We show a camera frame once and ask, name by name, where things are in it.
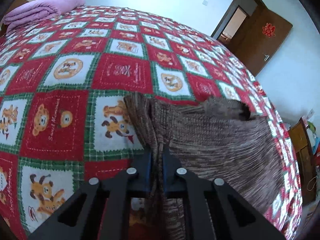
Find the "dark brown door frame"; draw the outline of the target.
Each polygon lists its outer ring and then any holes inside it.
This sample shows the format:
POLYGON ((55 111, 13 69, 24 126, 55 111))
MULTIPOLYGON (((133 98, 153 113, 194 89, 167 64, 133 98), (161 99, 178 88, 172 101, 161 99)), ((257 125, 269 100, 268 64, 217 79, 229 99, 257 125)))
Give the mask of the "dark brown door frame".
POLYGON ((254 22, 265 8, 262 0, 232 0, 211 37, 228 46, 241 27, 254 22))

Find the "red checkered cartoon bedspread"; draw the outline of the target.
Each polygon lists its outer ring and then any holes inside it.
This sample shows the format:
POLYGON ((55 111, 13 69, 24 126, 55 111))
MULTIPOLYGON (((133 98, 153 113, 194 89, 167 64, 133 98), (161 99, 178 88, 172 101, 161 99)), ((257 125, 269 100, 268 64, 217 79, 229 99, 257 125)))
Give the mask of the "red checkered cartoon bedspread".
POLYGON ((18 239, 84 180, 111 177, 142 151, 123 100, 135 91, 178 105, 222 96, 266 116, 284 182, 265 217, 295 237, 297 158, 253 74, 220 42, 172 19, 83 6, 1 41, 1 216, 18 239))

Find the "folded purple blanket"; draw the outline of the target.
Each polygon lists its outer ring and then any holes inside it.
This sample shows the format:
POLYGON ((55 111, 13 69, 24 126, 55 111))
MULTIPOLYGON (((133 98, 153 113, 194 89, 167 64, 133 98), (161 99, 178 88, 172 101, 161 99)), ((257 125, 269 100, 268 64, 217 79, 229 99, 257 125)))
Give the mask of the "folded purple blanket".
POLYGON ((41 22, 83 6, 85 0, 34 0, 16 7, 3 18, 7 33, 29 23, 41 22))

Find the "brown knitted sweater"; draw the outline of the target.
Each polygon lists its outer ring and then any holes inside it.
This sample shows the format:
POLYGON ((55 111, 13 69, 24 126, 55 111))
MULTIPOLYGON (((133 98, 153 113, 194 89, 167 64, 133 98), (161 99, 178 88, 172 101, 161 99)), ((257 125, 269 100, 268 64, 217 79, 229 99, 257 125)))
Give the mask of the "brown knitted sweater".
POLYGON ((185 239, 181 200, 164 195, 165 146, 198 177, 224 179, 260 213, 284 186, 283 166, 266 117, 240 101, 211 96, 193 105, 173 105, 134 92, 124 98, 131 123, 151 149, 147 217, 160 221, 166 239, 185 239))

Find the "wooden bedside cabinet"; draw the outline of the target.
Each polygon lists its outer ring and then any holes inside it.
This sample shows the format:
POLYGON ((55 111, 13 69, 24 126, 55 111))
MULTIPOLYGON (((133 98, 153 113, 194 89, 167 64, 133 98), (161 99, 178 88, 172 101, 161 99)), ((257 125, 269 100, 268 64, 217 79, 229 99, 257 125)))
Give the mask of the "wooden bedside cabinet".
POLYGON ((316 199, 316 169, 313 153, 303 118, 289 129, 289 135, 295 149, 300 183, 302 189, 303 205, 308 205, 316 199))

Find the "brown wooden door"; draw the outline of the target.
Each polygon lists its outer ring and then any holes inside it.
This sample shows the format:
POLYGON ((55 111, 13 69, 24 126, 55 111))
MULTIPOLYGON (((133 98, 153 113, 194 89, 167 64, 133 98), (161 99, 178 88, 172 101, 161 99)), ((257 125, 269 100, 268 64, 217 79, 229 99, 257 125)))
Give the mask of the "brown wooden door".
POLYGON ((254 22, 241 27, 227 48, 254 76, 257 76, 277 52, 292 27, 289 21, 265 8, 254 22), (262 33, 262 27, 266 23, 276 27, 275 37, 267 37, 262 33), (264 62, 265 54, 270 55, 266 62, 264 62))

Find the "red paper door decoration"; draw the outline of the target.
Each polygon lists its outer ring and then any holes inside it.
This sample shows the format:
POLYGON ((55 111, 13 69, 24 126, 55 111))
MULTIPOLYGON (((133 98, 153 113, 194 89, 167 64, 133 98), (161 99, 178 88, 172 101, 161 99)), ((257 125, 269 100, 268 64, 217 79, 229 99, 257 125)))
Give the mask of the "red paper door decoration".
POLYGON ((276 27, 274 25, 272 25, 271 23, 266 23, 262 27, 262 33, 267 37, 275 37, 276 36, 275 30, 276 30, 276 27))

